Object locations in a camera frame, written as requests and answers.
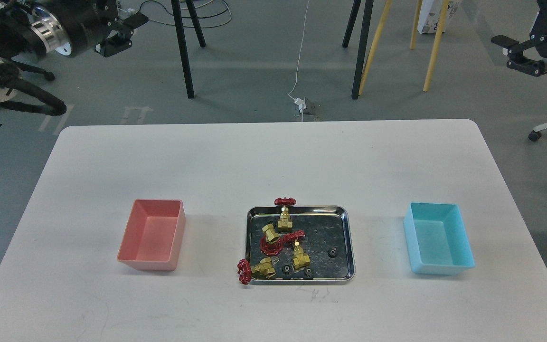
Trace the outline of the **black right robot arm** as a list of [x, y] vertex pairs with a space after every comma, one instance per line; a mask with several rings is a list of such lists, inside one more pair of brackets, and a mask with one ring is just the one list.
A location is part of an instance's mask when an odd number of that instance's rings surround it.
[[538, 0], [538, 14], [529, 39], [518, 42], [504, 35], [491, 38], [491, 43], [503, 48], [508, 57], [507, 67], [530, 76], [547, 74], [547, 0]]

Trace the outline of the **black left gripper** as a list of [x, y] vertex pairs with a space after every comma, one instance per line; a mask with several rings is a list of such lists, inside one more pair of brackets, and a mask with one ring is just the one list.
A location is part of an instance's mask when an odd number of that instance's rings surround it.
[[114, 0], [42, 0], [41, 20], [54, 34], [48, 50], [75, 57], [93, 50], [112, 57], [131, 47], [130, 36], [149, 18], [134, 13], [120, 19]]

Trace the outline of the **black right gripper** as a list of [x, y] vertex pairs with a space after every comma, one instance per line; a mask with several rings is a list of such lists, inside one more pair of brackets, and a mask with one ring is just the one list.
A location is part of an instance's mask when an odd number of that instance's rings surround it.
[[[530, 31], [530, 39], [519, 43], [510, 37], [497, 35], [491, 38], [491, 43], [507, 50], [507, 56], [514, 56], [507, 62], [507, 67], [530, 76], [547, 74], [547, 0], [537, 0], [538, 15]], [[539, 56], [545, 60], [531, 60], [523, 54], [528, 48], [535, 48]]]

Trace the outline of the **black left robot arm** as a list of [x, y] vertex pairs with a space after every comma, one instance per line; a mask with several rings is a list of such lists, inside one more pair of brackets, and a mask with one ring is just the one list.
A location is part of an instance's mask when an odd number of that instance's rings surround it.
[[54, 74], [15, 57], [39, 61], [52, 51], [75, 57], [89, 48], [110, 57], [130, 48], [146, 22], [142, 13], [121, 18], [114, 0], [0, 0], [0, 108], [65, 114], [62, 100], [22, 78], [25, 71], [52, 81]]

